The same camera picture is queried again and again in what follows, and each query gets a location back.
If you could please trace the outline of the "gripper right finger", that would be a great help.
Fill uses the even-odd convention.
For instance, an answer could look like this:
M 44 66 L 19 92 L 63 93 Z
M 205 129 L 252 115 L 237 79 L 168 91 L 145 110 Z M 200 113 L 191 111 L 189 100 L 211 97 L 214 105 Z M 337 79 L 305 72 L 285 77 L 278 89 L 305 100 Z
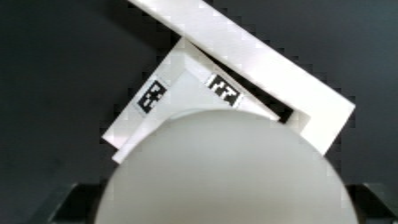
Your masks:
M 398 195 L 380 183 L 348 184 L 358 224 L 398 224 Z

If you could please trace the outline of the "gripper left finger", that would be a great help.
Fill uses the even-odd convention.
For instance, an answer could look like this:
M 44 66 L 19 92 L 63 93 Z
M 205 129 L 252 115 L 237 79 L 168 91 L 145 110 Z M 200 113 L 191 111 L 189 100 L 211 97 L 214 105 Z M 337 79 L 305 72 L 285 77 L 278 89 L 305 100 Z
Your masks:
M 62 186 L 38 208 L 38 224 L 93 224 L 104 182 Z

